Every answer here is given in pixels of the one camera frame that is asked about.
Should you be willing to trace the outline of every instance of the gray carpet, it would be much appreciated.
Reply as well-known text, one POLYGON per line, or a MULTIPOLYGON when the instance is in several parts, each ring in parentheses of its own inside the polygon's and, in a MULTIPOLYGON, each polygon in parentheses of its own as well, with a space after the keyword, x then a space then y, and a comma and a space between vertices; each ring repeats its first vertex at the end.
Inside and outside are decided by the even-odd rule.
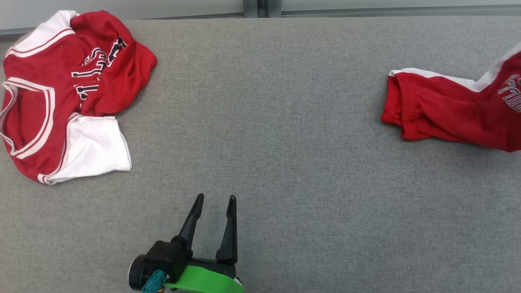
POLYGON ((379 121, 389 70, 477 79, 521 19, 127 24, 159 61, 118 117, 133 169, 44 186, 1 151, 2 292, 130 292, 199 192, 208 258, 237 196, 246 292, 521 291, 521 154, 379 121))

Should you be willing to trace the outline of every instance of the red jersey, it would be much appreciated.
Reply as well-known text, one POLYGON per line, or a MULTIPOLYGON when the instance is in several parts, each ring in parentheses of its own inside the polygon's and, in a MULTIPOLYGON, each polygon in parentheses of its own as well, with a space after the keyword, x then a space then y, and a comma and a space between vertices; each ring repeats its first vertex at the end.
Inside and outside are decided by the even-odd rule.
POLYGON ((401 126, 407 140, 521 150, 521 44, 478 81, 417 68, 391 71, 382 121, 401 126))
POLYGON ((105 11, 59 11, 7 51, 0 132, 27 177, 47 184, 130 170, 114 117, 157 60, 105 11))

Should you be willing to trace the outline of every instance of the white stripe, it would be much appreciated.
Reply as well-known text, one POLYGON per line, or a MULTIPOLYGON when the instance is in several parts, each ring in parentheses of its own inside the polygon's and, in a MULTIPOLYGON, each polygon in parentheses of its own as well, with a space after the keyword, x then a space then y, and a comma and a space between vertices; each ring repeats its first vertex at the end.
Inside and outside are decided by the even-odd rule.
POLYGON ((10 85, 8 84, 5 84, 3 83, 3 86, 7 89, 7 91, 9 91, 9 93, 11 94, 11 100, 9 101, 9 104, 7 104, 7 107, 5 107, 5 109, 0 113, 0 135, 2 135, 2 137, 4 138, 4 140, 9 144, 11 145, 11 151, 10 151, 10 155, 13 154, 13 152, 15 151, 15 144, 13 143, 13 141, 11 140, 11 138, 7 137, 4 135, 4 120, 5 120, 5 113, 9 112, 11 110, 11 108, 13 107, 13 105, 15 104, 15 101, 16 101, 16 97, 18 96, 18 88, 16 87, 11 87, 10 85))
POLYGON ((458 83, 469 90, 473 92, 481 92, 485 88, 487 88, 489 85, 491 85, 494 80, 498 77, 499 71, 501 71, 501 68, 503 67, 503 64, 512 58, 515 54, 521 52, 521 43, 518 43, 514 48, 512 48, 510 51, 508 51, 505 55, 503 55, 501 58, 496 60, 494 64, 489 68, 487 72, 478 80, 473 81, 471 79, 464 79, 464 78, 457 78, 447 75, 441 75, 436 72, 422 70, 418 68, 404 68, 401 70, 392 70, 389 73, 389 76, 395 76, 398 73, 404 72, 409 74, 417 74, 420 76, 423 76, 425 78, 432 78, 432 77, 444 77, 448 80, 451 80, 455 83, 458 83))
POLYGON ((11 49, 16 50, 18 53, 14 51, 8 51, 7 55, 14 54, 19 57, 27 57, 32 54, 38 53, 41 50, 49 47, 52 43, 55 43, 60 38, 64 37, 66 34, 61 35, 65 29, 70 29, 68 34, 71 33, 72 29, 70 27, 70 20, 78 15, 75 11, 72 10, 60 10, 55 13, 48 21, 39 25, 33 32, 29 34, 25 40, 13 46, 11 49), (48 41, 53 40, 51 44, 46 44, 48 41))
POLYGON ((38 181, 41 182, 41 183, 46 183, 46 184, 49 184, 49 185, 52 185, 54 184, 53 182, 49 182, 48 178, 49 176, 52 176, 56 173, 58 173, 61 169, 63 169, 64 167, 64 163, 65 163, 65 158, 67 157, 67 151, 69 150, 69 147, 70 147, 70 143, 69 143, 69 126, 70 124, 76 120, 77 118, 81 117, 81 114, 78 114, 76 112, 73 112, 70 116, 69 116, 69 121, 67 122, 67 135, 64 139, 64 144, 61 148, 61 156, 60 156, 60 161, 58 162, 58 166, 56 167, 56 169, 52 172, 52 173, 49 173, 49 174, 38 174, 38 181))
POLYGON ((409 74, 417 74, 417 75, 423 76, 425 78, 445 77, 446 79, 454 81, 455 83, 461 84, 462 86, 470 89, 471 91, 477 91, 476 82, 471 79, 464 79, 464 78, 452 77, 452 76, 447 76, 447 75, 441 75, 436 72, 422 70, 422 69, 418 69, 418 68, 404 68, 404 69, 400 69, 400 70, 392 70, 389 73, 389 76, 395 76, 396 74, 401 73, 401 72, 409 73, 409 74))
POLYGON ((13 49, 10 49, 9 51, 7 51, 7 54, 5 56, 7 57, 9 55, 15 55, 15 56, 20 57, 20 58, 25 58, 25 57, 32 56, 32 55, 34 55, 34 54, 36 54, 38 52, 41 52, 41 51, 49 48, 52 44, 56 43, 58 40, 60 40, 61 38, 65 37, 66 35, 69 35, 69 34, 75 34, 75 32, 73 30, 63 31, 57 37, 52 39, 50 42, 47 42, 45 45, 43 45, 41 47, 38 47, 36 49, 30 50, 30 51, 25 52, 25 53, 19 53, 19 52, 14 51, 13 49))
MULTIPOLYGON (((26 144, 22 149, 15 150, 14 144, 12 145, 13 148, 11 150, 11 155, 23 159, 27 156, 30 156, 34 153, 36 153, 39 149, 43 147, 43 145, 47 142, 47 139, 49 138, 49 135, 51 134, 51 130, 53 127, 53 115, 54 115, 54 108, 55 108, 55 92, 54 89, 51 87, 45 87, 40 84, 36 84, 27 80, 23 80, 21 78, 15 78, 11 77, 6 82, 4 82, 5 85, 11 85, 15 88, 23 88, 30 91, 37 91, 40 90, 44 93, 45 96, 45 118, 42 124, 42 127, 40 128, 40 131, 38 134, 34 137, 33 140, 31 140, 28 144, 26 144)), ((7 107, 3 112, 8 111, 10 107, 7 107)))

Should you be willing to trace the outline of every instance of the red pants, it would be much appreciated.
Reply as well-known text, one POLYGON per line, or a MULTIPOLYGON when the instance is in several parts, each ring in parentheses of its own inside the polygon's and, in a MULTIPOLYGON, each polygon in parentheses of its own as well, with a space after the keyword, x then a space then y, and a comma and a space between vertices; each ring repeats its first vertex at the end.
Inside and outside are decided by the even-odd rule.
POLYGON ((507 152, 521 150, 521 44, 478 81, 417 68, 389 73, 382 121, 402 137, 437 137, 507 152))

